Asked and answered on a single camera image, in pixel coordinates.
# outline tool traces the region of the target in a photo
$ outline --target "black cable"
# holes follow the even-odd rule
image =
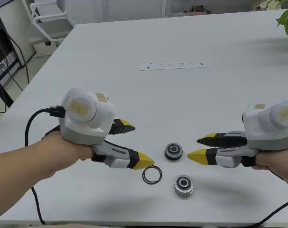
[[[38,110],[28,120],[28,123],[27,123],[27,126],[26,126],[26,130],[25,130],[25,147],[27,147],[29,145],[29,129],[30,129],[30,125],[31,125],[32,121],[34,120],[34,118],[40,113],[49,113],[49,109],[44,108],[44,109]],[[32,190],[32,193],[34,195],[34,199],[35,199],[35,204],[36,204],[36,209],[37,209],[37,214],[38,214],[39,220],[40,220],[41,224],[45,225],[46,223],[43,220],[43,217],[41,216],[40,207],[39,207],[39,201],[38,201],[38,197],[37,197],[35,188],[32,187],[31,190]]]
[[[24,61],[25,63],[25,67],[26,67],[26,73],[27,73],[27,81],[28,81],[28,85],[30,83],[30,79],[29,79],[29,71],[28,71],[28,65],[27,65],[27,62],[26,62],[26,59],[25,59],[25,56],[24,56],[24,53],[21,51],[21,48],[20,46],[15,42],[15,40],[9,35],[9,33],[6,31],[4,25],[2,23],[0,23],[0,27],[2,28],[2,30],[5,32],[5,34],[10,38],[10,40],[17,46],[17,48],[19,49],[20,51],[20,54],[21,54],[21,57],[22,57],[22,60]]]
[[[288,206],[288,202],[283,204],[281,207],[275,209],[273,212],[271,212],[265,219],[261,220],[260,222],[257,222],[255,224],[252,224],[250,226],[246,226],[244,228],[255,228],[255,227],[259,227],[260,225],[262,225],[264,222],[266,222],[267,220],[269,220],[272,216],[274,216],[275,214],[277,214],[279,211],[283,210],[285,207]]]
[[[23,89],[20,87],[20,85],[17,83],[17,81],[15,81],[15,79],[13,78],[12,74],[10,73],[9,70],[9,63],[8,63],[8,59],[7,59],[7,54],[5,52],[5,50],[2,48],[2,46],[0,45],[0,48],[5,56],[5,60],[6,60],[6,64],[7,64],[7,69],[5,70],[5,72],[8,72],[10,78],[15,82],[15,84],[21,89],[21,91],[23,91]]]

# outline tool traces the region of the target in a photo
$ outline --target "wall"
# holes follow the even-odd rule
[[[252,0],[67,0],[67,10],[77,24],[104,21],[161,18],[182,12],[191,5],[211,5],[213,13],[249,11]],[[42,15],[59,13],[59,8],[40,9]]]

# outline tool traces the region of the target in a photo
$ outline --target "wrist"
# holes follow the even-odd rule
[[[37,177],[40,180],[47,179],[54,175],[56,169],[53,165],[53,155],[56,152],[56,145],[48,145],[41,140],[31,146],[29,146],[29,152],[32,153],[33,164],[35,165],[35,171]]]

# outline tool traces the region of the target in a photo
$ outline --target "cable connector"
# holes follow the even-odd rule
[[[50,116],[64,118],[66,114],[66,110],[62,106],[51,106],[47,108],[47,112]]]

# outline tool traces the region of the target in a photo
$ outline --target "floor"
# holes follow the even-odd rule
[[[50,55],[55,51],[55,46],[45,46],[45,44],[35,45],[35,49],[37,51],[34,58],[32,58],[28,62],[28,69],[29,69],[29,79],[32,80],[37,72],[41,69],[41,67],[47,62]],[[27,86],[27,74],[26,69],[20,69],[17,74],[14,76],[14,79],[20,85],[21,88],[25,88]],[[15,100],[20,94],[20,88],[11,80],[6,83],[5,88],[8,94]],[[0,99],[0,112],[4,111],[4,102]]]

